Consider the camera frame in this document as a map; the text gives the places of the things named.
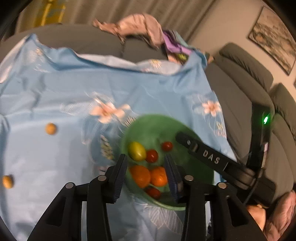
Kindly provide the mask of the person right hand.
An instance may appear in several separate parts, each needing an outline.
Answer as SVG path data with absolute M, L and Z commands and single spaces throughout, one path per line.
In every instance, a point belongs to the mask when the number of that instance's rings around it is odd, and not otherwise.
M 267 240 L 279 240 L 290 225 L 295 212 L 295 191 L 292 190 L 280 198 L 269 218 L 260 204 L 247 205 L 246 208 Z

